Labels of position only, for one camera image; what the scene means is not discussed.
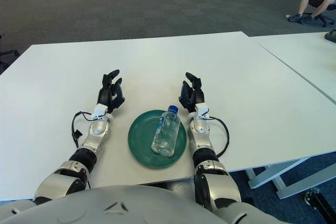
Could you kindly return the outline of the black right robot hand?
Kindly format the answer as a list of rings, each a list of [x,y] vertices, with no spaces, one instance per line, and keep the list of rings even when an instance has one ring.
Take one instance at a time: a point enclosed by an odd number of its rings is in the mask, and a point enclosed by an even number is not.
[[[196,111],[196,104],[204,103],[205,99],[204,93],[201,89],[201,79],[189,72],[186,72],[185,76],[191,82],[192,86],[190,86],[186,81],[183,81],[181,95],[178,99],[182,107],[191,113]]]

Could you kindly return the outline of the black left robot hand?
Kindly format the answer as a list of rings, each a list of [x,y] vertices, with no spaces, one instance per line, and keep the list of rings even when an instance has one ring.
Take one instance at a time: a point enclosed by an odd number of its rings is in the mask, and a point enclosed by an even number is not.
[[[107,106],[107,112],[112,113],[124,101],[121,83],[122,78],[119,78],[115,83],[112,80],[120,73],[120,70],[114,70],[109,74],[104,74],[102,79],[102,88],[99,91],[97,103]]]

